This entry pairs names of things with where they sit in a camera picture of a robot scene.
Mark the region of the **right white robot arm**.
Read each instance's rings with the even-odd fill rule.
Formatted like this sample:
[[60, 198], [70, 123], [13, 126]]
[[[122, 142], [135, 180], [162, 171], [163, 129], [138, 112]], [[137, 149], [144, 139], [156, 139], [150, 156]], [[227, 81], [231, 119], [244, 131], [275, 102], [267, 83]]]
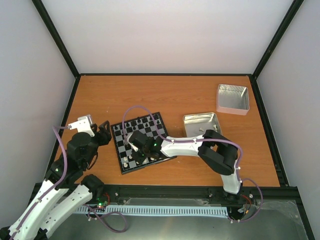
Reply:
[[214, 130], [193, 137], [147, 136], [134, 131], [127, 136], [133, 150], [133, 158], [142, 163], [145, 159], [168, 160], [178, 156], [201, 158], [215, 173], [219, 174], [223, 190], [232, 195], [240, 192], [242, 181], [239, 164], [243, 149]]

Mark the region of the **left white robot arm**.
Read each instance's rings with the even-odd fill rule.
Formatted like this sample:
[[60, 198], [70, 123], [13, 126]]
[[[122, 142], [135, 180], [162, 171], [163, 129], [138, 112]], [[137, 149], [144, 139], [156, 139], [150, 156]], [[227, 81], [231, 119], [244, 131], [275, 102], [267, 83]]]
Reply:
[[77, 133], [67, 147], [57, 138], [62, 151], [59, 159], [49, 167], [39, 191], [18, 220], [1, 228], [2, 240], [47, 240], [77, 208], [103, 198], [104, 183], [83, 173], [96, 163], [98, 148], [111, 141], [109, 121], [96, 125], [87, 115], [66, 128]]

